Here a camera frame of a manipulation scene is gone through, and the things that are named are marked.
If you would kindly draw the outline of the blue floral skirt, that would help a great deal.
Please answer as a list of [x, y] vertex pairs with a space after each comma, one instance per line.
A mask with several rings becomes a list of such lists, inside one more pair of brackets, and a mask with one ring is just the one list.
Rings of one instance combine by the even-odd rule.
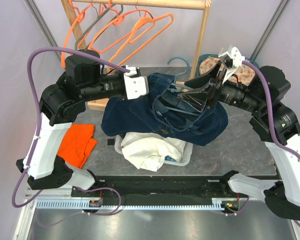
[[176, 159], [170, 157], [170, 156], [166, 156], [164, 158], [165, 161], [168, 161], [168, 162], [172, 162], [172, 163], [179, 163], [179, 161], [177, 161]]

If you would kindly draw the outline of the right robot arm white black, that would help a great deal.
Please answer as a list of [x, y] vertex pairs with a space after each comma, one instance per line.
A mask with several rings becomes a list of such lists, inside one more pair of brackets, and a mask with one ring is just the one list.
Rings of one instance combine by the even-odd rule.
[[187, 81], [178, 98], [199, 110], [222, 102], [250, 112], [252, 129], [269, 149], [280, 179], [257, 179], [231, 170], [220, 179], [220, 193], [257, 199], [278, 217], [300, 221], [300, 124], [295, 112], [282, 103], [290, 82], [274, 66], [259, 68], [244, 61], [255, 75], [248, 85], [233, 83], [221, 65], [218, 62], [208, 73]]

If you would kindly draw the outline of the grey hanger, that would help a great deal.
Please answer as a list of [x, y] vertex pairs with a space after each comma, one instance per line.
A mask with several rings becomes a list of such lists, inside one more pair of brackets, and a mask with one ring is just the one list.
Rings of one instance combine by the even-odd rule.
[[89, 34], [89, 32], [91, 31], [91, 29], [110, 11], [110, 8], [107, 7], [105, 10], [101, 11], [99, 10], [99, 12], [96, 15], [96, 19], [86, 28], [86, 30], [83, 31], [83, 33], [81, 34], [81, 36], [75, 41], [74, 44], [74, 49], [77, 50], [81, 44], [83, 43], [83, 41], [85, 40], [85, 38], [87, 37], [87, 35]]

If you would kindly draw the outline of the white pleated skirt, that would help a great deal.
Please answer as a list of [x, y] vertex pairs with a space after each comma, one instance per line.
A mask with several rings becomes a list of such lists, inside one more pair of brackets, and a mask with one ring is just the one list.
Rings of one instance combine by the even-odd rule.
[[138, 170], [157, 172], [164, 165], [166, 156], [180, 161], [186, 143], [156, 133], [128, 132], [122, 138], [121, 151], [124, 159]]

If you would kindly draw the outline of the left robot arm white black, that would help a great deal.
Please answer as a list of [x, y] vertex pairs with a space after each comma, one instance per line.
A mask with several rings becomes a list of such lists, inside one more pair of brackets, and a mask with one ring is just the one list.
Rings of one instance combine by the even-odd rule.
[[[32, 73], [34, 58], [45, 52], [68, 53], [65, 71], [55, 84], [46, 87], [38, 97]], [[70, 166], [58, 155], [67, 131], [77, 116], [86, 110], [86, 102], [126, 95], [126, 66], [100, 58], [93, 50], [64, 47], [42, 47], [27, 61], [27, 74], [34, 97], [37, 124], [33, 140], [24, 159], [16, 161], [22, 176], [32, 190], [57, 189], [64, 185], [81, 188], [89, 197], [96, 196], [100, 185], [88, 170]]]

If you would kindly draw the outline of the dark blue denim skirt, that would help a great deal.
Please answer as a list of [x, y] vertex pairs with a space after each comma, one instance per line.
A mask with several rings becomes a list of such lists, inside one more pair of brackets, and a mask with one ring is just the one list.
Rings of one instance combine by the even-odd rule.
[[107, 136], [155, 133], [205, 146], [228, 126], [227, 112], [220, 103], [198, 112], [177, 99], [177, 94], [169, 90], [174, 75], [155, 72], [147, 79], [147, 95], [131, 100], [109, 99], [101, 122], [101, 129]]

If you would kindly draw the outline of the grey-blue hanger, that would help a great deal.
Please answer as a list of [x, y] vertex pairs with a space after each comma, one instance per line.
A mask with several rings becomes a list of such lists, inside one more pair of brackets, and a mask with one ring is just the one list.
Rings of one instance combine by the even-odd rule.
[[190, 70], [189, 61], [183, 56], [173, 56], [168, 61], [167, 64], [169, 65], [172, 60], [180, 59], [183, 60], [186, 64], [186, 69], [183, 72], [179, 72], [174, 76], [173, 82], [170, 84], [170, 87], [167, 89], [167, 92], [163, 94], [158, 100], [159, 109], [162, 109], [164, 113], [167, 111], [178, 112], [186, 115], [191, 116], [200, 116], [199, 112], [189, 103], [186, 103], [179, 98], [175, 98], [174, 96], [169, 95], [169, 93], [181, 93], [183, 90], [192, 90], [191, 87], [185, 87], [184, 84], [177, 83], [177, 79], [180, 76], [187, 74]]

